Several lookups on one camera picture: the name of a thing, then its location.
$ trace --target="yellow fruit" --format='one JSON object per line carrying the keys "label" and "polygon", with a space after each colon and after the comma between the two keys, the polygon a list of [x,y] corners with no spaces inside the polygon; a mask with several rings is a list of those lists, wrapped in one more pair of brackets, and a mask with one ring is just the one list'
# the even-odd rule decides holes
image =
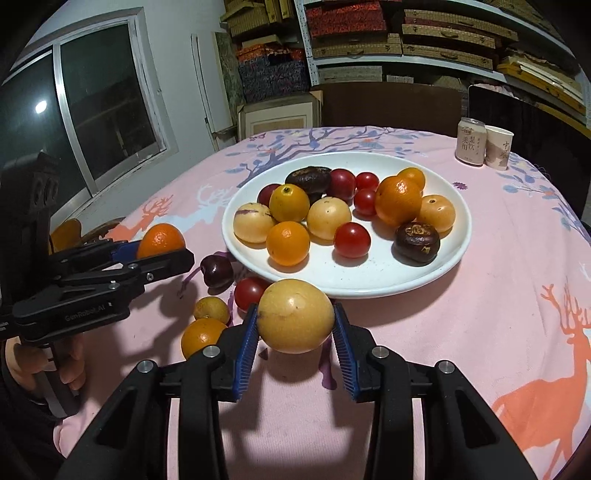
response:
{"label": "yellow fruit", "polygon": [[388,177],[375,193],[375,211],[383,222],[393,227],[412,222],[421,211],[421,190],[402,177]]}
{"label": "yellow fruit", "polygon": [[309,250],[310,235],[300,223],[278,223],[267,235],[269,256],[284,267],[300,263],[306,258]]}
{"label": "yellow fruit", "polygon": [[306,224],[312,235],[332,241],[338,227],[351,221],[351,210],[341,199],[324,197],[310,207]]}
{"label": "yellow fruit", "polygon": [[234,214],[234,235],[245,242],[262,244],[275,224],[268,207],[261,203],[245,203]]}
{"label": "yellow fruit", "polygon": [[181,350],[185,360],[207,345],[215,345],[226,326],[216,319],[199,319],[192,322],[181,338]]}
{"label": "yellow fruit", "polygon": [[259,302],[256,325],[273,350],[306,353],[326,340],[335,323],[329,298],[314,285],[288,278],[265,290]]}
{"label": "yellow fruit", "polygon": [[427,182],[425,174],[416,167],[405,168],[398,173],[398,176],[413,182],[421,192],[425,188],[425,183]]}
{"label": "yellow fruit", "polygon": [[310,199],[297,185],[286,183],[273,191],[269,210],[278,222],[301,222],[310,210]]}
{"label": "yellow fruit", "polygon": [[417,222],[433,225],[437,233],[447,232],[456,221],[456,209],[453,204],[442,195],[427,195],[423,197],[421,211]]}
{"label": "yellow fruit", "polygon": [[226,324],[230,319],[230,310],[226,302],[218,297],[203,297],[193,309],[195,320],[212,318]]}

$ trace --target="orange deer print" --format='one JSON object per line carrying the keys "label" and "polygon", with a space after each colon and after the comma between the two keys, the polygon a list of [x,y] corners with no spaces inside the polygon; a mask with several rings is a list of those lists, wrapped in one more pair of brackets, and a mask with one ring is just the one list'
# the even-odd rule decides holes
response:
{"label": "orange deer print", "polygon": [[173,195],[170,197],[163,197],[158,200],[155,200],[150,205],[146,204],[142,207],[143,215],[142,218],[139,220],[131,228],[122,225],[121,223],[113,228],[110,232],[108,237],[112,238],[114,241],[118,240],[127,240],[130,241],[136,233],[140,230],[145,231],[148,229],[149,225],[156,217],[162,217],[168,212],[170,208],[170,200],[172,199]]}
{"label": "orange deer print", "polygon": [[564,287],[564,314],[552,289],[543,287],[548,300],[560,316],[560,327],[569,336],[567,343],[573,346],[574,374],[553,382],[534,380],[517,390],[503,395],[492,409],[507,431],[510,432],[522,452],[531,447],[543,447],[558,440],[550,466],[543,480],[549,480],[552,470],[564,455],[568,460],[573,454],[573,430],[579,422],[587,388],[587,361],[591,361],[591,346],[583,329],[591,328],[587,322],[587,309],[579,307],[570,295],[569,285]]}

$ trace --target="orange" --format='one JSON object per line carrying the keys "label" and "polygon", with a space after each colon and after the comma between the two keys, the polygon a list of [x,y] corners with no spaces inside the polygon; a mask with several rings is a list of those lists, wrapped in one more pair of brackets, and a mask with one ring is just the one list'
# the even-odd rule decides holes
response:
{"label": "orange", "polygon": [[279,265],[292,267],[308,255],[310,234],[297,222],[281,222],[267,234],[267,251]]}
{"label": "orange", "polygon": [[136,258],[153,257],[185,248],[183,234],[169,223],[159,223],[148,230],[141,239]]}
{"label": "orange", "polygon": [[375,211],[390,226],[412,222],[421,211],[421,190],[410,180],[388,177],[375,193]]}
{"label": "orange", "polygon": [[57,253],[68,248],[77,247],[80,245],[82,234],[82,224],[78,218],[70,218],[57,227],[51,234],[51,245],[49,246],[49,253]]}
{"label": "orange", "polygon": [[207,345],[215,345],[226,326],[216,319],[195,320],[185,328],[181,338],[181,350],[185,360]]}
{"label": "orange", "polygon": [[423,197],[421,212],[417,222],[433,225],[437,233],[447,232],[456,221],[456,209],[453,204],[442,195],[427,195]]}
{"label": "orange", "polygon": [[301,222],[310,210],[310,199],[297,185],[286,183],[271,194],[269,210],[278,222]]}
{"label": "orange", "polygon": [[413,181],[421,192],[423,191],[423,188],[425,188],[425,183],[427,181],[425,179],[425,174],[416,167],[405,168],[398,172],[398,176]]}

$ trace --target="white plate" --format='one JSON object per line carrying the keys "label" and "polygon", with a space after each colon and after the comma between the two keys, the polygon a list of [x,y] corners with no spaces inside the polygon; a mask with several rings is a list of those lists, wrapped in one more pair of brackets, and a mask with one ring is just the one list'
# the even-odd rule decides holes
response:
{"label": "white plate", "polygon": [[[363,171],[375,173],[380,180],[396,175],[407,167],[420,168],[427,179],[424,195],[440,194],[448,198],[456,209],[456,222],[435,260],[420,267],[404,264],[392,254],[393,231],[379,220],[360,220],[353,213],[353,221],[361,223],[370,233],[372,244],[368,257],[360,263],[333,255],[331,245],[312,242],[308,258],[302,264],[278,270],[269,263],[264,245],[251,248],[234,235],[232,222],[238,207],[256,202],[261,189],[270,183],[283,183],[298,168],[316,166],[346,168],[355,175]],[[422,287],[450,271],[466,252],[472,234],[472,218],[466,202],[457,190],[435,172],[408,160],[366,152],[335,152],[311,155],[288,161],[261,173],[244,185],[230,200],[222,219],[222,235],[228,250],[246,268],[270,281],[299,278],[312,283],[334,299],[370,299],[386,297]]]}

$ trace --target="pink tablecloth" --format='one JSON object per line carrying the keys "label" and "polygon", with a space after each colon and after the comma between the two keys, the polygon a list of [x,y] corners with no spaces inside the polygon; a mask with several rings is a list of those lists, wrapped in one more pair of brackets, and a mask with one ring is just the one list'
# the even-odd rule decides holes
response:
{"label": "pink tablecloth", "polygon": [[[426,132],[374,127],[257,135],[183,174],[112,236],[137,239],[149,226],[170,222],[183,231],[199,263],[224,250],[220,221],[234,192],[284,161],[329,151],[377,151],[434,170],[461,191],[472,212],[466,255],[432,284],[384,299],[346,301],[345,309],[352,323],[370,328],[378,343],[406,360],[455,362],[493,406],[538,477],[550,479],[591,424],[591,330],[585,320],[591,313],[590,239],[529,162],[512,154],[506,172],[469,167],[454,159],[455,143]],[[129,319],[86,335],[87,400],[56,431],[62,452],[70,452],[139,360],[182,360],[179,338],[207,288],[198,275],[178,300],[181,280],[148,287],[133,302]],[[335,390],[323,387],[323,362],[332,369]],[[329,359],[321,359],[320,351],[257,356],[243,400],[220,406],[230,478],[359,480],[371,413],[372,405],[352,403],[343,390],[334,352]],[[421,478],[423,449],[415,449],[415,477]]]}

